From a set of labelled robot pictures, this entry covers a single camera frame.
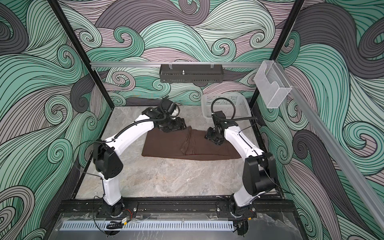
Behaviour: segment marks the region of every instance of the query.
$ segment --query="white wire mesh holder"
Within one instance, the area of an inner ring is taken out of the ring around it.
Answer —
[[[278,108],[292,90],[283,66],[275,61],[263,61],[254,81],[267,108]]]

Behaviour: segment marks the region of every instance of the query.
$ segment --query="swirl patterned wallpaper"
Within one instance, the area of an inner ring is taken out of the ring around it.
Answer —
[[[294,0],[60,0],[91,61],[268,60]],[[306,5],[319,3],[310,0]],[[251,98],[257,69],[225,69],[224,83],[161,83],[158,68],[99,68],[117,106],[169,95],[200,105],[207,93]]]
[[[279,57],[292,82],[384,200],[384,1],[305,6]],[[290,95],[254,109],[310,239],[384,234]]]
[[[1,239],[44,237],[110,111],[47,1],[0,0]]]

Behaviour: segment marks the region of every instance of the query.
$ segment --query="wallpaper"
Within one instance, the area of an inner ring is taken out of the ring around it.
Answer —
[[[300,11],[278,62],[384,200],[383,39],[384,1],[327,0]],[[309,239],[384,239],[290,95],[253,110]]]
[[[44,237],[110,111],[47,1],[0,0],[1,239]]]
[[[294,1],[60,0],[91,61],[268,60]],[[321,2],[311,0],[307,5]],[[257,69],[227,68],[223,83],[161,83],[159,68],[99,68],[117,106],[164,96],[200,105],[201,96],[237,91],[251,98]]]

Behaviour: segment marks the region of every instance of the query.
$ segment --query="folded brown fabric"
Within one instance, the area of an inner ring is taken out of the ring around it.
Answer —
[[[191,127],[174,132],[162,132],[154,128],[147,133],[141,155],[199,161],[241,158],[228,141],[218,146],[204,136],[205,131]]]

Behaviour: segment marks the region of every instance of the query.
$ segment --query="white plastic basket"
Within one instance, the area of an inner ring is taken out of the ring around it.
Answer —
[[[207,123],[213,123],[211,104],[216,98],[228,98],[233,102],[236,109],[235,118],[251,117],[248,102],[241,93],[203,94],[201,97],[201,110]],[[231,118],[233,115],[233,106],[227,100],[220,99],[215,102],[214,111],[223,111],[226,118]]]

